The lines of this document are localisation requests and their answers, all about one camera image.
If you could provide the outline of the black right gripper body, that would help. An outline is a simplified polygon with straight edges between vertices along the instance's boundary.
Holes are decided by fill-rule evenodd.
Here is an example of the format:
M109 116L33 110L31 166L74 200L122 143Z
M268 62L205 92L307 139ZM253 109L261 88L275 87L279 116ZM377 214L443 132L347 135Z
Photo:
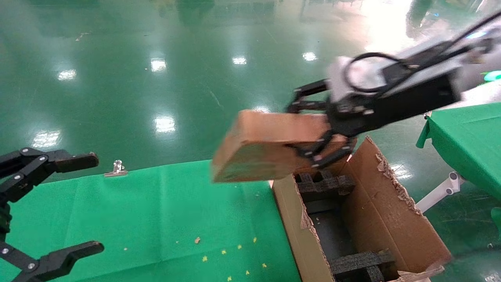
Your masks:
M396 90L383 98L348 96L327 106L327 119L335 134L357 136L460 101L452 73Z

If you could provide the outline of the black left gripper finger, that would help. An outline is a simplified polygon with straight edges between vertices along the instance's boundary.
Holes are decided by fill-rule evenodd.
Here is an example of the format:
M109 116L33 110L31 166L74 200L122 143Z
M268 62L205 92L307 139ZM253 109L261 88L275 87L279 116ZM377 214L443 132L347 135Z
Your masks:
M89 241L59 249L39 259L34 259L6 242L0 244L1 259L20 270L13 282L47 282L55 280L68 275L79 259L99 254L104 250L105 246L102 243Z
M0 159L1 179L5 179L0 186L1 204L16 203L54 173L80 171L99 164L94 152L72 155L66 150L43 152L34 148L22 148Z

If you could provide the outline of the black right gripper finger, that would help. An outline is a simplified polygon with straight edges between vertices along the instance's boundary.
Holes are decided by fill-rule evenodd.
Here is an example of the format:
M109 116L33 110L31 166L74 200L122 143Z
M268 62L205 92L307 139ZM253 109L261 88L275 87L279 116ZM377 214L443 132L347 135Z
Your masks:
M321 79L319 81L295 88L293 90L293 100L288 104L288 113L299 114L303 110L325 111L330 103L329 96L323 101L309 101L305 98L327 90L327 79Z
M349 136L339 149L329 152L327 155L323 154L323 151L332 141L335 134L336 132L334 130L326 130L312 146L302 148L300 146L292 145L292 149L295 150L297 156L308 159L312 168L327 168L331 164L350 155L353 151L354 145L356 145L356 137Z

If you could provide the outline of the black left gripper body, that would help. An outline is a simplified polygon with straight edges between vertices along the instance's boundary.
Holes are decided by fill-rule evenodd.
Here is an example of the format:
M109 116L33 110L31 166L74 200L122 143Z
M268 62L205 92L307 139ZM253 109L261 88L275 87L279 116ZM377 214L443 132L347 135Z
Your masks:
M0 234L6 235L10 232L10 223L11 223L11 213L10 213L10 205L2 204L0 206Z

